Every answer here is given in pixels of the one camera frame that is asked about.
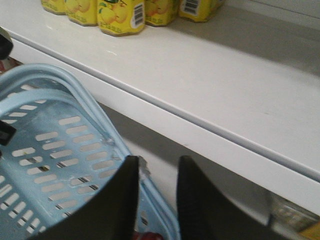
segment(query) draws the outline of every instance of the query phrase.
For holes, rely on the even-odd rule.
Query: red object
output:
[[[165,240],[159,233],[134,232],[132,240]]]

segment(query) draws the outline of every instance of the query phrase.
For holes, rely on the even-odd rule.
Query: product package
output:
[[[82,26],[96,26],[97,0],[64,0],[65,13],[70,21]]]
[[[145,23],[162,27],[178,15],[179,0],[145,0]]]
[[[145,1],[98,0],[97,21],[108,35],[137,34],[145,26]]]
[[[205,23],[225,0],[181,0],[179,16],[196,23]]]
[[[65,0],[41,0],[41,4],[50,13],[57,15],[66,14]]]

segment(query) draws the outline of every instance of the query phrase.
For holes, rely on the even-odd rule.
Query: basket slot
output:
[[[68,125],[68,124],[75,124],[81,121],[81,117],[79,116],[72,116],[68,118],[63,118],[59,120],[60,125]]]
[[[147,213],[145,211],[141,211],[140,213],[140,220],[143,223],[143,225],[148,226],[148,216]]]
[[[95,163],[92,165],[93,170],[100,170],[100,169],[105,169],[105,168],[110,168],[114,165],[114,161],[112,160],[107,160],[107,161],[101,161],[98,163]]]
[[[5,122],[6,124],[14,124],[17,120],[16,119],[2,119],[2,122]]]
[[[20,107],[21,110],[29,110],[29,111],[35,110],[36,108],[37,106],[33,106],[33,105],[23,105]]]
[[[50,182],[50,181],[53,181],[53,180],[56,180],[56,179],[57,179],[57,175],[56,174],[48,174],[48,175],[40,176],[40,177],[34,179],[34,183],[43,184],[43,183]]]
[[[105,159],[107,156],[108,156],[107,151],[100,151],[100,152],[96,152],[86,156],[85,159],[88,161],[93,161],[93,160]]]
[[[37,227],[40,225],[40,220],[39,218],[35,218],[33,219],[33,221],[31,222],[31,224],[26,228],[26,231],[29,233],[29,234],[32,234],[36,229]]]
[[[12,112],[9,114],[9,117],[13,117],[13,118],[22,118],[25,115],[27,115],[26,112]]]
[[[30,84],[24,84],[24,85],[20,86],[20,88],[22,90],[26,90],[26,91],[38,89],[38,87],[30,85]]]
[[[12,96],[14,96],[14,95],[16,95],[17,94],[17,92],[11,92],[10,94],[8,94],[8,96],[6,96],[7,98],[10,98],[10,97],[12,97]]]
[[[6,180],[6,178],[4,176],[0,175],[0,184],[2,184],[5,180]]]
[[[42,156],[34,156],[30,158],[25,158],[19,161],[20,166],[28,166],[32,164],[38,164],[43,161]]]
[[[12,156],[21,157],[24,155],[34,154],[36,150],[33,147],[23,148],[12,152]]]
[[[56,194],[53,194],[48,197],[49,201],[57,201],[57,200],[62,200],[71,197],[71,192],[70,191],[63,191],[59,192]]]
[[[30,209],[25,212],[25,214],[17,221],[19,226],[23,227],[34,215],[34,212]]]
[[[39,173],[44,173],[50,170],[50,166],[49,165],[43,165],[43,166],[38,166],[38,167],[33,167],[33,168],[29,168],[26,173],[28,175],[36,175]]]
[[[60,189],[63,189],[64,187],[65,187],[65,185],[62,182],[58,182],[58,183],[55,183],[55,184],[43,186],[41,188],[41,191],[43,193],[50,193],[50,192],[54,192],[54,191],[58,191]]]
[[[70,201],[59,203],[55,205],[55,207],[56,209],[61,210],[61,209],[68,209],[68,208],[75,207],[77,204],[78,204],[77,200],[70,200]]]
[[[12,190],[12,185],[11,184],[6,184],[4,187],[0,188],[0,198],[3,198],[4,195],[9,193]]]
[[[98,174],[98,176],[99,176],[99,178],[101,178],[101,179],[105,179],[105,178],[107,178],[107,177],[113,176],[113,175],[116,173],[117,170],[118,170],[118,169],[111,169],[111,170],[107,170],[107,171],[102,171],[102,172],[100,172],[100,173]]]
[[[65,161],[60,161],[56,164],[56,166],[58,168],[66,168],[66,167],[69,167],[69,166],[73,166],[73,165],[76,165],[79,163],[79,159],[77,158],[72,158],[72,159],[69,159],[69,160],[65,160]]]
[[[93,177],[90,176],[90,175],[89,176],[82,176],[82,177],[78,177],[78,178],[70,180],[70,184],[72,186],[77,186],[77,185],[80,185],[80,184],[89,183],[92,180],[93,180]]]
[[[102,144],[100,142],[95,142],[92,144],[84,145],[80,147],[81,152],[89,152],[89,151],[94,151],[97,149],[100,149],[102,147]]]
[[[72,155],[73,151],[71,149],[66,149],[66,150],[62,150],[62,151],[56,151],[53,153],[50,153],[50,157],[52,159],[59,159],[59,158],[64,158],[67,156]]]
[[[66,145],[65,141],[55,141],[55,142],[43,144],[42,148],[44,150],[51,150],[51,149],[61,148],[61,147],[65,146],[65,145]]]
[[[9,212],[9,216],[14,219],[16,218],[26,207],[26,203],[24,201],[19,202],[12,211]]]
[[[7,210],[12,204],[18,200],[19,195],[17,193],[11,194],[4,202],[0,204],[0,209]]]
[[[35,139],[39,142],[39,141],[44,141],[44,140],[56,138],[56,137],[58,137],[58,135],[59,134],[56,131],[46,132],[43,134],[36,135]]]
[[[37,104],[44,104],[47,100],[38,100],[38,101],[34,101]]]
[[[78,144],[78,143],[83,143],[83,142],[93,140],[94,138],[95,138],[95,135],[90,133],[90,134],[86,134],[86,135],[82,135],[82,136],[76,136],[72,139],[72,141],[75,144]]]
[[[90,185],[90,186],[82,186],[82,187],[79,187],[76,192],[78,194],[88,194],[88,193],[91,193],[91,192],[95,192],[99,189],[99,186],[98,185]]]
[[[84,132],[88,130],[88,126],[87,125],[81,125],[81,126],[75,126],[75,127],[70,127],[68,128],[65,132],[67,134],[76,134],[76,133],[80,133],[80,132]]]

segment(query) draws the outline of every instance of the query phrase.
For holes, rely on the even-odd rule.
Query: light blue plastic basket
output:
[[[131,155],[94,98],[56,66],[2,75],[0,120],[17,129],[0,146],[1,240],[26,239],[68,217]],[[179,240],[176,215],[143,168],[139,188],[138,230]]]

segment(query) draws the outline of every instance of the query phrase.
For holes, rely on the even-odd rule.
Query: white shelf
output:
[[[320,215],[320,31],[226,5],[116,38],[1,3],[12,57],[62,66],[102,104]]]

